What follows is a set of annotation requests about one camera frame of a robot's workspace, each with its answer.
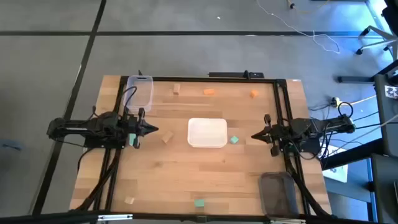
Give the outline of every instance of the table leg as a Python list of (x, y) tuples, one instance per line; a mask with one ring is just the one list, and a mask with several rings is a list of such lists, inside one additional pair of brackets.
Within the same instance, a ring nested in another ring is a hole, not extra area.
[(325, 164), (322, 170), (328, 170), (366, 159), (370, 157), (372, 153), (383, 154), (383, 141), (381, 138), (322, 159), (322, 164)]

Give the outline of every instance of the desk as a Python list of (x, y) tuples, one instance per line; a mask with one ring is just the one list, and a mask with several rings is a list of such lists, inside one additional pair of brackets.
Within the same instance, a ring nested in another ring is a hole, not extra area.
[[(111, 111), (118, 94), (120, 76), (105, 76), (99, 91), (97, 113)], [(154, 82), (148, 123), (159, 127), (141, 140), (141, 148), (126, 147), (121, 154), (111, 210), (113, 212), (212, 214), (261, 216), (258, 178), (264, 172), (283, 172), (283, 156), (271, 157), (271, 146), (251, 139), (264, 128), (264, 114), (277, 115), (272, 85), (264, 83), (179, 82), (180, 94), (173, 94), (175, 82)], [(300, 81), (288, 80), (293, 117), (308, 117), (307, 102)], [(216, 94), (204, 96), (203, 89)], [(259, 92), (250, 98), (251, 90)], [(224, 118), (228, 136), (237, 144), (221, 149), (192, 148), (187, 142), (190, 118)], [(174, 133), (164, 144), (162, 136)], [(79, 206), (94, 188), (100, 175), (104, 149), (89, 152), (81, 161), (70, 208)], [(331, 213), (320, 163), (302, 160), (307, 188), (324, 210)], [(104, 208), (103, 193), (100, 208)], [(298, 208), (302, 200), (296, 188)], [(134, 197), (134, 203), (125, 203)], [(205, 207), (196, 208), (195, 199)]]

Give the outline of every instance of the teal block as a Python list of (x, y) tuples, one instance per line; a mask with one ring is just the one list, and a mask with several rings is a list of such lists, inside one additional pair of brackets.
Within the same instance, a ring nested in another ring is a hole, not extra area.
[(232, 144), (236, 144), (239, 141), (239, 139), (238, 139), (238, 137), (233, 136), (230, 141)]
[(130, 139), (129, 144), (130, 144), (130, 146), (132, 146), (134, 144), (134, 140), (135, 140), (136, 137), (137, 137), (136, 134), (130, 134), (129, 135), (129, 139)]
[(204, 206), (205, 206), (205, 200), (203, 200), (203, 199), (195, 200), (195, 207), (204, 207)]

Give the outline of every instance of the white container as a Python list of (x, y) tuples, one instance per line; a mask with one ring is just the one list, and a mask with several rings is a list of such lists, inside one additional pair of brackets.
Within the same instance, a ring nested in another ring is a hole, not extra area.
[(127, 104), (130, 112), (137, 113), (139, 108), (150, 111), (152, 108), (152, 95), (154, 94), (154, 81), (150, 76), (133, 75), (127, 80), (126, 89), (136, 86), (137, 91), (127, 102), (134, 89), (128, 90), (124, 94), (123, 105)]
[(221, 148), (227, 140), (226, 120), (220, 118), (191, 118), (188, 122), (188, 143), (192, 147)]

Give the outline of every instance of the orange object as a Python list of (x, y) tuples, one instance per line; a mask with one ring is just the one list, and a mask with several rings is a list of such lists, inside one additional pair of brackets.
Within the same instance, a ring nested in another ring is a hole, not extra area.
[(259, 92), (258, 92), (257, 90), (252, 90), (252, 91), (250, 92), (251, 98), (255, 98), (255, 97), (257, 97), (258, 95), (259, 95)]
[(163, 135), (162, 137), (162, 141), (167, 144), (167, 142), (173, 137), (173, 132), (171, 131), (167, 131), (167, 133), (165, 135)]
[(178, 84), (178, 83), (174, 84), (173, 93), (174, 93), (174, 95), (179, 95), (180, 94), (180, 84)]
[(206, 89), (206, 90), (203, 90), (203, 94), (204, 94), (204, 95), (214, 95), (215, 92), (216, 92), (216, 91), (214, 91), (214, 89)]

